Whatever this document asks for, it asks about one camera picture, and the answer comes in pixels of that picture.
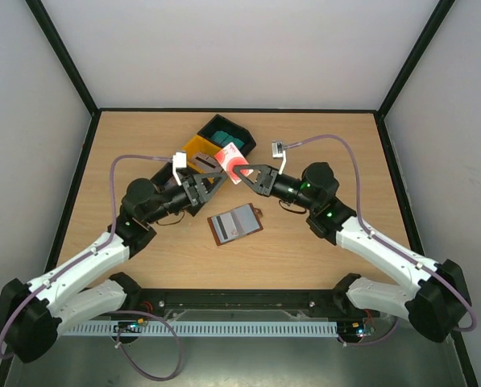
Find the white card with magnetic stripe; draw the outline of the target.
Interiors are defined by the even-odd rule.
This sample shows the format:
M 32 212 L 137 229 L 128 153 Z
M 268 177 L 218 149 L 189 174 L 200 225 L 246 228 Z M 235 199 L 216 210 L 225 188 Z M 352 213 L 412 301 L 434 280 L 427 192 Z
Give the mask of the white card with magnetic stripe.
M 220 244 L 229 243 L 239 237 L 239 229 L 231 213 L 213 216 L 211 221 Z

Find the brown leather card holder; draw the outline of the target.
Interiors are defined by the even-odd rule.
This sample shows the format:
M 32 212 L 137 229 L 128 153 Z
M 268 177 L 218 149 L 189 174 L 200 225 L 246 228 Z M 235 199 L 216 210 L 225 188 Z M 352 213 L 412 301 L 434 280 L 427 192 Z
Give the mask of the brown leather card holder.
M 234 221 L 237 224 L 239 229 L 239 237 L 237 239 L 234 239 L 231 242 L 234 242 L 235 240 L 247 237 L 248 235 L 252 235 L 254 233 L 257 233 L 263 230 L 263 225 L 261 223 L 263 212 L 261 209 L 255 208 L 252 203 L 247 203 L 242 206 L 235 207 L 232 210 L 228 210 L 220 214 L 225 214 L 225 213 L 231 213 L 233 215 Z M 215 243 L 218 246 L 222 246 L 226 243 L 220 244 L 218 242 L 218 237 L 217 237 L 217 234 L 215 233 L 215 230 L 211 221 L 211 218 L 213 216 L 208 217 L 207 222 L 211 230 L 211 233 L 213 235 Z

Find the black bin with red cards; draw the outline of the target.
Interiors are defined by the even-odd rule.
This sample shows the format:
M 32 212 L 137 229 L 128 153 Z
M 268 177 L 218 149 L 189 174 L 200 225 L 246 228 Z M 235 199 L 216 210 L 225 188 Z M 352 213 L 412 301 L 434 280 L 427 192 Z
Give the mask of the black bin with red cards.
M 185 169 L 177 170 L 180 179 L 190 175 L 198 174 L 198 171 L 194 167 L 187 166 Z M 159 191 L 165 191 L 176 184 L 176 180 L 172 175 L 172 164 L 166 163 L 152 178 L 151 181 L 159 189 Z M 197 213 L 203 208 L 205 204 L 199 204 L 197 206 L 190 206 L 185 211 L 191 216 L 195 217 Z

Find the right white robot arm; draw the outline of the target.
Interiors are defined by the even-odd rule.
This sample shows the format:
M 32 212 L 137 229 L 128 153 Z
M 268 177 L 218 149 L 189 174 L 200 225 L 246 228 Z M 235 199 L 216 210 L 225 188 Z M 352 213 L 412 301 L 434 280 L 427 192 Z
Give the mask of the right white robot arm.
M 349 316 L 358 309 L 384 312 L 410 322 L 435 343 L 458 329 L 471 305 L 462 268 L 452 260 L 438 263 L 418 255 L 369 227 L 337 198 L 339 183 L 326 162 L 312 163 L 301 178 L 266 164 L 251 166 L 258 173 L 254 180 L 244 175 L 244 165 L 233 170 L 258 195 L 307 210 L 306 222 L 318 238 L 361 256 L 394 280 L 389 285 L 358 274 L 346 276 L 334 295 L 339 314 Z

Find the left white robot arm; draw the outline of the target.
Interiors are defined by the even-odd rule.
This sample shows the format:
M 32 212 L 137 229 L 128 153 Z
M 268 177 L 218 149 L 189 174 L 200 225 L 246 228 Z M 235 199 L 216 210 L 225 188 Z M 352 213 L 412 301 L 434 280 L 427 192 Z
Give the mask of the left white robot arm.
M 225 173 L 191 174 L 164 191 L 147 178 L 126 188 L 114 223 L 85 250 L 61 266 L 0 293 L 0 340 L 24 363 L 43 356 L 65 331 L 134 304 L 139 287 L 129 278 L 86 286 L 142 251 L 155 237 L 152 224 L 193 206 L 203 206 L 227 179 Z

